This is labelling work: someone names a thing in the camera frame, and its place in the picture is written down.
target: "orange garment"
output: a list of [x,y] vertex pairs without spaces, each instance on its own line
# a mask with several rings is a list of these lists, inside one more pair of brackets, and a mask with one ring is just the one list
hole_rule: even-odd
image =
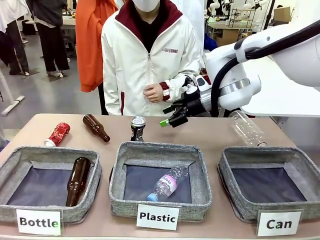
[[75,34],[81,91],[89,93],[103,82],[101,32],[117,6],[113,0],[80,0],[76,6]]

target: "jacket logo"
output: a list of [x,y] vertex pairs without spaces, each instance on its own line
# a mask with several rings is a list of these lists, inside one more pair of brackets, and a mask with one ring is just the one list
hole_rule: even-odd
[[172,49],[172,48],[165,48],[165,49],[162,49],[162,51],[164,51],[165,53],[170,53],[170,54],[177,54],[178,53],[178,49]]

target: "black can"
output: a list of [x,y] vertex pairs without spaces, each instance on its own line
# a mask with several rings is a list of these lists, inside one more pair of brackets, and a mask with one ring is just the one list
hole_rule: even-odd
[[142,135],[146,126],[146,119],[142,116],[135,116],[131,119],[131,141],[144,142]]

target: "jacket pocket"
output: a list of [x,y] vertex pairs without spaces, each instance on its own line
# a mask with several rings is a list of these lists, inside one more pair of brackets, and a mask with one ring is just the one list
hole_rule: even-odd
[[125,108],[125,92],[121,92],[121,115],[124,115],[124,108]]

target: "brown tabletop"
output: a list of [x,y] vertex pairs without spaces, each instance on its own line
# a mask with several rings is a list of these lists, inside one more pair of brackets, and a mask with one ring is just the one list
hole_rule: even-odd
[[[43,146],[55,126],[66,122],[71,126],[69,135],[61,147],[94,150],[100,153],[102,179],[96,199],[83,223],[66,225],[66,237],[150,237],[150,238],[226,238],[253,239],[254,225],[246,224],[236,218],[221,186],[217,163],[225,147],[241,146],[243,142],[230,127],[226,118],[190,118],[183,126],[160,128],[161,117],[146,117],[143,138],[148,142],[163,142],[195,145],[204,154],[211,182],[213,201],[201,223],[179,222],[177,231],[160,231],[136,228],[133,218],[117,217],[111,214],[109,201],[109,175],[115,161],[119,145],[131,137],[130,117],[96,116],[111,137],[104,143],[82,123],[83,115],[38,114],[18,133],[13,141],[0,153],[0,165],[9,154],[20,146]],[[295,145],[271,119],[255,119],[264,131],[270,146]],[[320,222],[310,221],[299,226],[294,238],[320,236]],[[14,224],[0,224],[0,235],[18,235]]]

